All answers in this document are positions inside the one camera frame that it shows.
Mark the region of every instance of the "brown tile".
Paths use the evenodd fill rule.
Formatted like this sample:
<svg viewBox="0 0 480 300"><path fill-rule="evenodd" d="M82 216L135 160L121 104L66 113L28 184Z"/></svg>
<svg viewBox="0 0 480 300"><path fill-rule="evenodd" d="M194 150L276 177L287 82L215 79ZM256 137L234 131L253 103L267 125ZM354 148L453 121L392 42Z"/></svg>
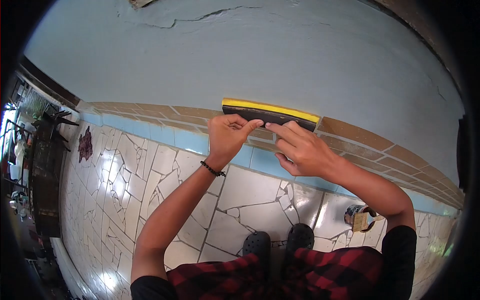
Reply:
<svg viewBox="0 0 480 300"><path fill-rule="evenodd" d="M103 106L103 102L88 102L88 104L94 106L94 107L99 107L99 106Z"/></svg>
<svg viewBox="0 0 480 300"><path fill-rule="evenodd" d="M365 144L380 151L393 145L391 141L373 132L328 117L323 117L318 130L343 136L344 138Z"/></svg>
<svg viewBox="0 0 480 300"><path fill-rule="evenodd" d="M409 184L406 184L406 183L403 183L403 182L394 181L393 183L398 185L399 187L406 188L406 189L409 189L409 190L416 189L416 187L414 187L413 185L409 185Z"/></svg>
<svg viewBox="0 0 480 300"><path fill-rule="evenodd" d="M197 128L198 128L198 130L200 130L201 132L208 134L208 128L203 128L203 127L197 127Z"/></svg>
<svg viewBox="0 0 480 300"><path fill-rule="evenodd" d="M165 115L165 117L167 119L170 119L170 120L207 126L207 120L201 119L201 118L182 116L182 115L177 115L177 114Z"/></svg>
<svg viewBox="0 0 480 300"><path fill-rule="evenodd" d="M436 187L437 189L441 190L441 191L446 191L448 190L448 188L446 186L444 186L443 184L441 184L440 182L438 183L434 183L432 184L434 187Z"/></svg>
<svg viewBox="0 0 480 300"><path fill-rule="evenodd" d="M110 110L99 109L98 112L101 112L102 114L110 114L110 115L116 115L116 116L120 115L119 113L117 113L115 111L110 111Z"/></svg>
<svg viewBox="0 0 480 300"><path fill-rule="evenodd" d="M418 173L418 174L413 175L413 177L416 177L420 180L423 180L424 182L429 183L429 184L437 183L437 181L435 179L433 179L432 177L428 176L425 173Z"/></svg>
<svg viewBox="0 0 480 300"><path fill-rule="evenodd" d="M129 114L136 114L137 112L131 108L115 108L119 112L127 112Z"/></svg>
<svg viewBox="0 0 480 300"><path fill-rule="evenodd" d="M419 189L419 188L412 189L412 191L416 191L416 192L419 192L419 193L424 194L424 195L429 194L429 192L427 192L426 190L422 190L422 189Z"/></svg>
<svg viewBox="0 0 480 300"><path fill-rule="evenodd" d="M251 139L249 139L248 142L251 145L257 146L259 148L265 148L267 150L271 150L271 151L274 151L274 152L280 152L280 150L275 146L275 144L270 144L270 143L257 141L257 140L251 140Z"/></svg>
<svg viewBox="0 0 480 300"><path fill-rule="evenodd" d="M393 159L391 157L382 158L381 160L378 161L378 163L382 164L384 166L389 166L393 169L402 171L402 172L407 173L409 175L419 173L419 171L417 169L412 168L412 167L400 162L399 160Z"/></svg>
<svg viewBox="0 0 480 300"><path fill-rule="evenodd" d="M139 115L142 116L147 116L147 117L154 117L154 118L165 118L164 115L162 115L158 111L151 111L151 110L143 110L143 109L135 109L135 112Z"/></svg>
<svg viewBox="0 0 480 300"><path fill-rule="evenodd" d="M454 184L453 181L451 181L449 178L442 178L442 179L439 179L438 181L443 183L444 185L446 185L449 189L451 189L453 191L456 191L458 189L456 184Z"/></svg>
<svg viewBox="0 0 480 300"><path fill-rule="evenodd" d="M439 196L444 195L444 192L442 192L441 190L438 190L438 189L431 189L430 191L439 195Z"/></svg>
<svg viewBox="0 0 480 300"><path fill-rule="evenodd" d="M273 132L255 129L249 136L258 137L265 140L273 140Z"/></svg>
<svg viewBox="0 0 480 300"><path fill-rule="evenodd" d="M176 114L176 112L168 105L142 104L142 103L136 103L136 105L143 110L158 111L158 112L161 112L163 115Z"/></svg>
<svg viewBox="0 0 480 300"><path fill-rule="evenodd" d="M412 184L413 184L413 185L416 185L416 186L419 186L419 187L421 187L421 188L423 188L423 189L426 189L426 190L429 190L429 189L432 188L430 185L425 184L425 183L420 182L420 181L412 182Z"/></svg>
<svg viewBox="0 0 480 300"><path fill-rule="evenodd" d="M452 191L452 190L450 190L450 189L449 189L449 190L446 190L446 191L444 191L444 192L447 193L447 194L449 194L450 196L456 195L455 192Z"/></svg>
<svg viewBox="0 0 480 300"><path fill-rule="evenodd" d="M340 155L340 154L344 153L344 151L338 150L338 149L334 149L334 148L330 148L330 150L332 150L332 152L335 153L336 155Z"/></svg>
<svg viewBox="0 0 480 300"><path fill-rule="evenodd" d="M413 179L412 177L410 176L407 176L403 173L400 173L400 172L397 172L395 170L390 170L388 172L385 172L386 175L390 175L392 177L395 177L395 178L398 178L400 180L403 180L403 181L406 181L406 182L414 182L416 181L415 179Z"/></svg>
<svg viewBox="0 0 480 300"><path fill-rule="evenodd" d="M103 105L107 107L138 109L138 106L135 103L127 102L103 102Z"/></svg>
<svg viewBox="0 0 480 300"><path fill-rule="evenodd" d="M420 169L423 173L427 174L428 176L432 177L433 179L442 179L445 178L446 176L440 172L437 168L428 165L426 167L423 167Z"/></svg>
<svg viewBox="0 0 480 300"><path fill-rule="evenodd" d="M428 165L423 158L399 145L393 146L391 149L385 151L385 153L395 156L396 158L399 158L400 160L403 160L416 168L422 168Z"/></svg>
<svg viewBox="0 0 480 300"><path fill-rule="evenodd" d="M390 169L390 168L384 167L382 165L379 165L377 163L374 163L372 161L369 161L368 159L361 158L361 157L358 157L358 156L355 156L355 155L352 155L352 154L346 153L345 155L343 155L343 157L348 159L350 162L352 162L354 164L361 165L361 166L364 166L364 167L367 167L367 168L370 168L370 169L373 169L373 170L377 170L379 172L385 172L385 171L388 171Z"/></svg>
<svg viewBox="0 0 480 300"><path fill-rule="evenodd" d="M132 120L138 120L135 116L132 116L132 115L127 115L127 114L121 114L121 113L119 113L119 116L122 116L122 117L125 117L125 118L129 118L129 119L132 119Z"/></svg>
<svg viewBox="0 0 480 300"><path fill-rule="evenodd" d="M143 116L136 116L136 118L138 118L140 121L144 121L144 122L148 122L148 123L152 123L152 124L156 124L156 125L162 125L162 122L160 122L157 119L146 118L146 117L143 117Z"/></svg>
<svg viewBox="0 0 480 300"><path fill-rule="evenodd" d="M370 160L376 160L384 156L381 153L372 151L370 149L360 147L358 145L345 142L342 140L339 140L337 138L331 137L331 136L326 136L326 135L320 135L320 138L330 147L330 148L335 148L338 150L342 150L351 154L355 154L357 156L361 156L363 158L367 158Z"/></svg>
<svg viewBox="0 0 480 300"><path fill-rule="evenodd" d="M182 129L185 129L185 130L188 130L188 131L198 132L197 128L193 127L192 125L170 122L170 121L165 121L165 120L162 120L162 123L164 123L166 126L177 127L177 128L182 128Z"/></svg>
<svg viewBox="0 0 480 300"><path fill-rule="evenodd" d="M211 110L205 108L191 108L186 106L174 106L173 107L179 114L190 117L199 117L205 119L211 119L216 116L223 115L223 111Z"/></svg>

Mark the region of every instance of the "finger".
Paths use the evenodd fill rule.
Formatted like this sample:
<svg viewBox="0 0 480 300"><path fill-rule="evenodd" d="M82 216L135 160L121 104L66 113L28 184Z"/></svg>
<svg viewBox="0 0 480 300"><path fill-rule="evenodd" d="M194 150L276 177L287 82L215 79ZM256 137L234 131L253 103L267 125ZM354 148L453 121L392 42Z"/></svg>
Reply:
<svg viewBox="0 0 480 300"><path fill-rule="evenodd" d="M283 124L282 126L287 127L288 129L292 130L293 132L295 132L299 136L305 136L305 129L300 127L300 125L295 121L289 121L289 122Z"/></svg>
<svg viewBox="0 0 480 300"><path fill-rule="evenodd" d="M250 120L247 122L247 124L245 124L242 129L240 129L240 131L243 132L243 134L245 135L245 137L247 135L249 135L252 131L254 131L255 129L259 128L260 126L262 126L264 124L264 122L262 120L259 120L259 119L255 119L255 120Z"/></svg>
<svg viewBox="0 0 480 300"><path fill-rule="evenodd" d="M289 161L287 157L281 153L275 153L275 156L278 158L282 168L287 170L291 175L298 176L299 172L297 166L292 161Z"/></svg>
<svg viewBox="0 0 480 300"><path fill-rule="evenodd" d="M299 144L301 137L293 132L290 128L287 126L280 126L275 123L267 123L265 124L265 128L268 130L271 130L275 132L277 135L279 135L282 139L285 141L289 142L290 144L296 146Z"/></svg>
<svg viewBox="0 0 480 300"><path fill-rule="evenodd" d="M293 158L295 156L297 149L291 144L289 144L288 142L286 142L285 140L277 139L275 141L275 145L280 151L285 153L285 155L287 155L288 157Z"/></svg>
<svg viewBox="0 0 480 300"><path fill-rule="evenodd" d="M222 122L226 125L237 123L238 125L243 127L243 126L245 126L245 124L248 123L247 120L245 120L244 118L242 118L238 114L223 115L223 116L219 116L219 117L221 117Z"/></svg>
<svg viewBox="0 0 480 300"><path fill-rule="evenodd" d="M229 127L233 127L235 129L241 129L242 128L242 126L238 125L237 123L232 123L232 124L229 125Z"/></svg>

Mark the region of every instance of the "beaded bracelet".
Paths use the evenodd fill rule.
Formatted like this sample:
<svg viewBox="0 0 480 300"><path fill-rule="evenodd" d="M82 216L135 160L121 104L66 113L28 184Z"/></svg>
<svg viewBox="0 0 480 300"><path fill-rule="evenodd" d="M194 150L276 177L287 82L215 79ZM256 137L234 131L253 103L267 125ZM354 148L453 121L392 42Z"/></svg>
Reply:
<svg viewBox="0 0 480 300"><path fill-rule="evenodd" d="M225 172L222 172L222 171L221 171L221 172L217 172L217 171L213 170L213 169L212 169L211 167L209 167L204 161L201 161L200 163L202 164L202 166L205 166L205 168L207 168L210 172L212 172L213 175L215 175L215 176L217 176L217 177L218 177L218 176L226 177Z"/></svg>

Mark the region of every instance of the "paintbrush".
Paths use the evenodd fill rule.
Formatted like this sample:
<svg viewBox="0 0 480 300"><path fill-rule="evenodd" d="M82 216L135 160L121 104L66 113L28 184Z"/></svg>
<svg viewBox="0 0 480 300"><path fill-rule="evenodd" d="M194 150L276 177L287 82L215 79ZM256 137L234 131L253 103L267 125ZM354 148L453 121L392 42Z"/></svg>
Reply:
<svg viewBox="0 0 480 300"><path fill-rule="evenodd" d="M383 219L383 216L371 216L369 213L356 213L353 215L352 231L366 230L372 222L381 221Z"/></svg>

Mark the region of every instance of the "tile floor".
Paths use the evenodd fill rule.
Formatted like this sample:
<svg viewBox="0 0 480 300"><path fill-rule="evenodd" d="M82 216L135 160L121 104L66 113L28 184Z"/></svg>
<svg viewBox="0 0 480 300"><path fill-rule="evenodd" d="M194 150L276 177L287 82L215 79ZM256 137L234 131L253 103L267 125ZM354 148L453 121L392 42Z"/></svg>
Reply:
<svg viewBox="0 0 480 300"><path fill-rule="evenodd" d="M93 154L79 162L78 137L90 126ZM62 240L82 279L98 299L130 299L135 241L154 209L200 165L204 156L161 145L108 126L80 121L61 127L71 140L61 183ZM266 231L277 257L292 224L314 229L315 250L371 246L382 250L384 221L352 234L345 209L355 197L324 192L235 165L225 167L165 253L167 270L180 264L228 261L241 255L243 240ZM417 258L411 299L420 298L442 266L454 222L415 213Z"/></svg>

